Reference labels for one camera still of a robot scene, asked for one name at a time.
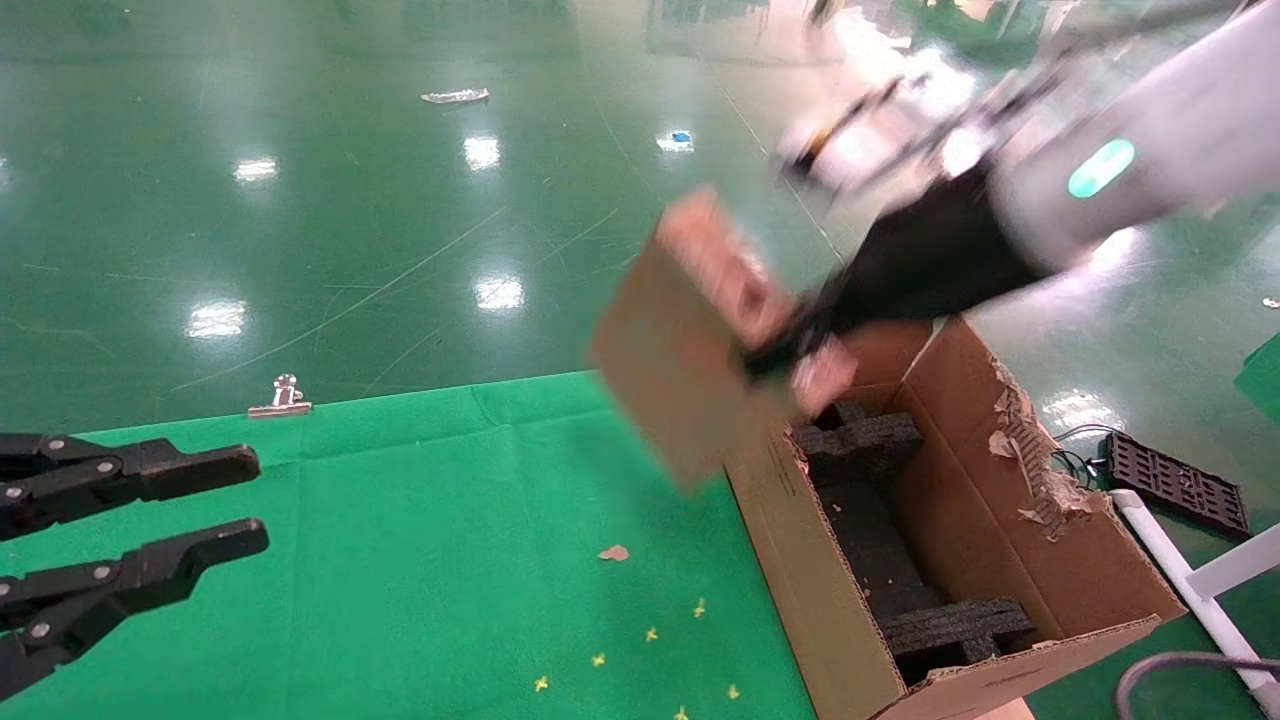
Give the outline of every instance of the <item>metal binder clip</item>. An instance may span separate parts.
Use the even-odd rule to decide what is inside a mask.
[[[291,415],[306,415],[311,411],[310,402],[302,402],[302,391],[296,386],[298,378],[284,374],[275,378],[275,395],[270,405],[260,405],[248,409],[250,418],[288,418]]]

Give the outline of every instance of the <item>white pipe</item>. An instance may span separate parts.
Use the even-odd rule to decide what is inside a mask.
[[[1217,597],[1276,566],[1280,566],[1280,525],[1201,565],[1187,577],[1187,583],[1201,597]]]
[[[1201,625],[1208,632],[1222,653],[1230,657],[1257,660],[1258,653],[1253,651],[1249,641],[1244,639],[1240,630],[1212,597],[1199,596],[1187,579],[1192,575],[1192,566],[1183,557],[1174,542],[1165,534],[1164,528],[1142,503],[1138,493],[1128,489],[1111,491],[1111,500],[1124,515],[1125,521],[1133,528],[1134,534],[1147,547],[1147,552],[1164,569],[1165,575],[1183,596],[1183,602],[1199,619]],[[1262,707],[1262,711],[1271,720],[1280,720],[1280,683],[1267,673],[1257,670],[1236,670],[1240,680],[1249,688],[1249,693]]]

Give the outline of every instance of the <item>teal indicator light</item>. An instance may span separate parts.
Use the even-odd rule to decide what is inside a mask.
[[[1102,192],[1103,187],[1111,184],[1111,181],[1120,177],[1120,173],[1133,164],[1137,155],[1138,149],[1128,140],[1108,141],[1071,173],[1071,177],[1066,179],[1066,191],[1073,197],[1082,200],[1093,197]]]

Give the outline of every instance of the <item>cardboard piece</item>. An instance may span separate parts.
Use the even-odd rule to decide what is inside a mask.
[[[741,350],[777,332],[794,307],[737,240],[714,192],[662,214],[591,356],[682,487],[714,478],[741,437],[810,416],[849,386],[856,363],[832,342],[786,382],[748,387]]]
[[[1032,715],[1032,711],[1027,707],[1025,702],[1015,700],[1004,707],[992,710],[991,712],[983,715],[979,720],[1036,720],[1036,716]]]
[[[803,414],[786,397],[796,379],[751,391],[731,360],[740,340],[759,342],[776,327],[790,300],[768,290],[759,324],[732,316],[723,297],[733,293],[717,295],[680,259],[705,243],[732,266],[731,225],[708,209],[714,197],[698,202],[714,223],[673,237],[686,231],[678,214],[664,215],[602,323],[595,357],[677,475],[723,460],[820,720],[972,720],[1185,612],[1103,496],[1089,496],[1088,511],[1062,512],[1052,537],[1028,519],[1042,488],[1033,489],[1027,457],[992,451],[992,436],[1034,438],[1043,428],[1034,414],[1009,411],[1021,391],[963,319],[932,342],[929,323],[870,327],[844,342],[840,368],[856,366],[846,395],[868,414],[910,413],[924,436],[888,498],[922,575],[952,602],[1016,597],[1037,628],[1021,652],[905,687],[782,428]],[[759,275],[742,282],[768,288]],[[765,418],[742,421],[751,411]]]

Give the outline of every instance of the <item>cardboard box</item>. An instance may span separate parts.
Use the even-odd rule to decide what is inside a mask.
[[[714,199],[699,202],[705,214]],[[890,497],[922,575],[951,602],[1012,596],[1037,628],[1021,652],[905,687],[782,428],[803,404],[781,395],[815,380],[749,388],[733,319],[669,251],[681,241],[730,246],[708,240],[731,234],[717,223],[676,240],[659,224],[594,352],[659,455],[686,475],[723,461],[822,720],[970,720],[1185,612],[1108,498],[1050,468],[1052,438],[963,319],[936,336],[929,323],[868,328],[845,342],[858,368],[846,389],[869,414],[910,413],[925,438]],[[777,293],[769,302],[788,306]],[[736,416],[745,411],[763,418]]]

